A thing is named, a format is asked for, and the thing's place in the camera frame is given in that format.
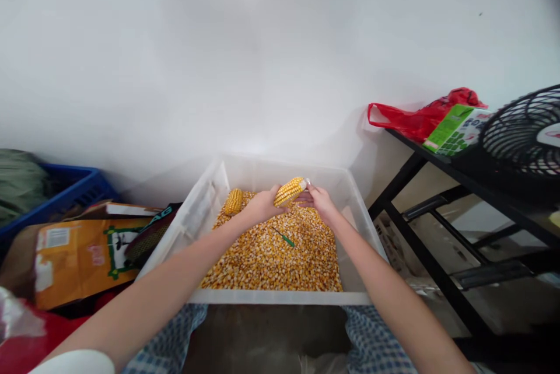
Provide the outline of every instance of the cardboard box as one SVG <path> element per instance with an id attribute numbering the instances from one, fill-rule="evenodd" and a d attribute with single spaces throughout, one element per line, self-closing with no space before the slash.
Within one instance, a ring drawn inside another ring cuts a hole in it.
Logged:
<path id="1" fill-rule="evenodd" d="M 442 155 L 455 155 L 478 142 L 491 111 L 456 104 L 424 142 L 424 147 Z"/>
<path id="2" fill-rule="evenodd" d="M 148 208 L 139 205 L 119 204 L 107 199 L 90 206 L 80 215 L 67 218 L 64 221 L 78 221 L 82 219 L 126 219 L 154 216 L 161 208 Z"/>
<path id="3" fill-rule="evenodd" d="M 50 310 L 132 281 L 126 246 L 152 218 L 87 219 L 42 227 L 35 258 L 35 304 Z"/>
<path id="4" fill-rule="evenodd" d="M 39 230 L 50 224 L 29 225 L 14 238 L 0 268 L 0 286 L 18 298 L 35 297 L 35 249 Z"/>
<path id="5" fill-rule="evenodd" d="M 111 200 L 105 200 L 92 205 L 78 216 L 65 219 L 65 221 L 151 217 L 160 211 L 159 208 L 116 204 Z M 0 286 L 10 290 L 18 298 L 25 298 L 31 302 L 35 300 L 37 237 L 41 228 L 52 224 L 29 225 L 21 230 L 14 238 L 2 267 L 0 267 Z"/>

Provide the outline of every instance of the red object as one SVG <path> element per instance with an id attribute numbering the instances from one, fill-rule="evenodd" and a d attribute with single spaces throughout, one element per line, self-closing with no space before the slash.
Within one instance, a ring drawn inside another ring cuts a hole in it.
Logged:
<path id="1" fill-rule="evenodd" d="M 477 94 L 469 88 L 457 88 L 447 96 L 431 102 L 418 111 L 404 111 L 396 107 L 380 103 L 371 103 L 367 108 L 367 119 L 370 125 L 392 128 L 413 141 L 423 142 L 428 139 L 433 130 L 439 125 L 446 114 L 455 104 L 487 109 L 488 106 L 478 100 Z M 372 108 L 377 107 L 389 122 L 374 122 L 371 118 Z"/>
<path id="2" fill-rule="evenodd" d="M 33 314 L 45 321 L 45 336 L 16 336 L 0 345 L 0 373 L 26 374 L 35 368 L 70 333 L 80 327 L 89 317 L 68 320 L 57 314 L 37 310 L 26 303 Z"/>

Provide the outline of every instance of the fan grille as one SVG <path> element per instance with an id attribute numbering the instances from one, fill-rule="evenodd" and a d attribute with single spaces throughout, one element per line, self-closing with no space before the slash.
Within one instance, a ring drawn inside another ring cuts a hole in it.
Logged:
<path id="1" fill-rule="evenodd" d="M 560 177 L 560 148 L 537 135 L 560 122 L 560 85 L 523 96 L 500 109 L 485 125 L 480 144 L 499 164 L 516 173 Z"/>

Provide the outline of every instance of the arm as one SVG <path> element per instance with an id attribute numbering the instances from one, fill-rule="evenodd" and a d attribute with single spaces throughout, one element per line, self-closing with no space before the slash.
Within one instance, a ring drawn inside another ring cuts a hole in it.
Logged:
<path id="1" fill-rule="evenodd" d="M 246 230 L 285 209 L 275 208 L 280 185 L 257 194 L 224 225 L 186 247 L 117 295 L 46 359 L 76 349 L 106 354 L 115 372 L 158 333 L 188 301 L 208 270 Z"/>
<path id="2" fill-rule="evenodd" d="M 420 373 L 474 373 L 442 325 L 391 266 L 338 212 L 328 193 L 308 186 L 300 206 L 314 206 L 358 270 L 377 311 Z"/>

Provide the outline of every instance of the black metal shelf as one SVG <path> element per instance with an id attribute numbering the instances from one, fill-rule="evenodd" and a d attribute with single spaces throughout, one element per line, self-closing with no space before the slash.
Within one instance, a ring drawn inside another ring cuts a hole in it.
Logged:
<path id="1" fill-rule="evenodd" d="M 463 291 L 469 288 L 477 288 L 494 282 L 505 282 L 521 277 L 536 276 L 550 271 L 560 271 L 560 228 L 549 220 L 555 209 L 528 203 L 522 198 L 505 194 L 453 167 L 448 157 L 428 151 L 422 145 L 411 141 L 397 131 L 388 130 L 388 132 L 409 146 L 413 154 L 369 208 L 369 215 L 371 219 L 375 219 L 382 211 L 387 212 L 389 218 L 394 222 L 403 238 L 472 334 L 472 337 L 455 339 L 459 348 L 466 356 L 480 362 L 555 362 L 555 350 L 552 345 L 555 342 L 555 329 L 541 329 L 540 333 L 536 332 L 534 334 L 495 335 L 463 295 Z M 391 201 L 428 162 L 455 179 L 461 186 L 442 192 L 403 213 L 398 212 Z M 438 207 L 465 197 L 470 193 L 479 196 L 480 199 L 506 215 L 516 224 L 471 244 L 436 210 Z M 477 258 L 480 266 L 455 274 L 445 272 L 408 224 L 412 219 L 428 213 L 432 214 L 466 250 Z M 521 229 L 527 230 L 549 248 L 500 262 L 489 261 L 484 256 L 482 247 L 515 234 Z M 530 349 L 530 355 L 526 352 L 518 352 L 518 349 Z"/>
<path id="2" fill-rule="evenodd" d="M 387 129 L 387 132 L 406 146 L 409 146 L 428 162 L 434 164 L 448 176 L 461 183 L 490 206 L 506 215 L 513 222 L 516 222 L 521 228 L 529 231 L 546 245 L 560 247 L 560 227 L 550 221 L 550 214 L 555 209 L 527 203 L 521 198 L 514 198 L 490 186 L 486 186 L 471 176 L 455 169 L 448 157 L 434 154 L 396 130 Z"/>

